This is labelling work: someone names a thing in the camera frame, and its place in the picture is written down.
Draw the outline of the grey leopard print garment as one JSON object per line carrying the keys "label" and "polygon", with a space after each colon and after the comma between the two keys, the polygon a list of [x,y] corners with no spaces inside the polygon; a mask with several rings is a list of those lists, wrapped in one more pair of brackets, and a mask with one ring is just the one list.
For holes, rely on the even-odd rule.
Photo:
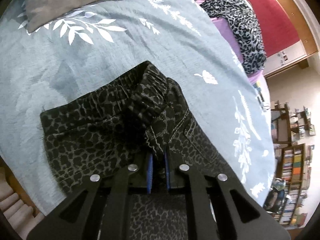
{"label": "grey leopard print garment", "polygon": [[260,24],[247,0],[204,0],[200,7],[211,18],[223,18],[240,47],[243,68],[250,76],[264,68],[267,56]]}

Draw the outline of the purple cloth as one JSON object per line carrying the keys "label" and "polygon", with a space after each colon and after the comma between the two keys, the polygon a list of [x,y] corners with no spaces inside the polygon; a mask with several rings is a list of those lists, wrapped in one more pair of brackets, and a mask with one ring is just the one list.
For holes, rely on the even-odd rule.
{"label": "purple cloth", "polygon": [[[200,6],[200,4],[203,2],[204,0],[197,0],[196,3]],[[232,50],[235,52],[236,57],[238,58],[239,62],[241,63],[241,65],[243,64],[243,58],[242,58],[242,54],[240,52],[240,47],[231,31],[231,28],[229,26],[229,24],[227,23],[227,21],[223,18],[211,18],[209,17],[210,20],[212,21],[212,23],[215,25],[215,27],[218,29],[218,31],[220,32],[220,34],[223,36],[223,38],[229,43],[229,45],[231,46]],[[263,70],[250,75],[248,77],[249,82],[251,84],[254,84],[257,82],[257,80],[259,79],[259,77],[261,77],[263,75]]]}

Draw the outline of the wooden bookshelf with books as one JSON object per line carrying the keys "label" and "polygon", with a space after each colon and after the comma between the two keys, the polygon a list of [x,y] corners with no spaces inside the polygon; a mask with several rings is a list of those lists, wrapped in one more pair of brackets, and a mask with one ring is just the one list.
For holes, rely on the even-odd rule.
{"label": "wooden bookshelf with books", "polygon": [[282,205],[274,218],[284,227],[301,227],[305,222],[306,213],[301,213],[300,208],[303,207],[303,202],[308,197],[312,150],[313,148],[306,144],[281,149],[276,177],[285,181],[284,191],[290,199]]}

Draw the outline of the red curtain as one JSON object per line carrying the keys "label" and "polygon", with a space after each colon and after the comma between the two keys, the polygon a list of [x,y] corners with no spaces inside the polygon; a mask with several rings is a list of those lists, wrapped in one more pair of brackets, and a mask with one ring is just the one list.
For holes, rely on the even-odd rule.
{"label": "red curtain", "polygon": [[268,57],[297,43],[300,38],[276,0],[248,0],[256,14]]}

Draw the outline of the wooden wall shelf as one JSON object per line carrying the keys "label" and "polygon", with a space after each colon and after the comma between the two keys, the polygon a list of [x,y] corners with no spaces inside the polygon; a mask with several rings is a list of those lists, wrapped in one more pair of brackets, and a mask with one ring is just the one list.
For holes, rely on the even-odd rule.
{"label": "wooden wall shelf", "polygon": [[286,102],[271,102],[271,136],[274,144],[297,144],[298,141],[316,135],[311,122],[311,111],[307,107],[291,110]]}

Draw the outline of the dark leopard print pants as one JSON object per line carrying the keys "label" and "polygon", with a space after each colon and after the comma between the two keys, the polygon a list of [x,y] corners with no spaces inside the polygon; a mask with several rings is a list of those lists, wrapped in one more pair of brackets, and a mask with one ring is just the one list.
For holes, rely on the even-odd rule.
{"label": "dark leopard print pants", "polygon": [[193,116],[179,84],[145,61],[97,90],[40,115],[44,147],[59,187],[70,194],[86,177],[114,175],[153,155],[150,194],[132,197],[130,239],[195,239],[187,200],[167,189],[169,166],[236,179]]}

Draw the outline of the blue leaf print bedsheet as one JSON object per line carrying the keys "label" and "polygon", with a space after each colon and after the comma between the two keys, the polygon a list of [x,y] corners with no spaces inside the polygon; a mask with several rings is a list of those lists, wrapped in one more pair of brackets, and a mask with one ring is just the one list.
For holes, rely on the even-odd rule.
{"label": "blue leaf print bedsheet", "polygon": [[270,117],[194,0],[102,0],[33,33],[27,23],[25,0],[12,0],[1,18],[1,157],[42,213],[64,194],[44,152],[41,112],[143,61],[178,82],[200,127],[264,203],[274,172]]}

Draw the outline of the blue office chair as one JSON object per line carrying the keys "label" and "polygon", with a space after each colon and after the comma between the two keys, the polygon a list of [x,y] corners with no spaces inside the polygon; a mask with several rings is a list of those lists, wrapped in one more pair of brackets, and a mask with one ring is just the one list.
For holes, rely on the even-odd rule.
{"label": "blue office chair", "polygon": [[275,178],[272,181],[267,198],[264,202],[263,208],[269,213],[279,213],[281,207],[286,200],[286,180]]}

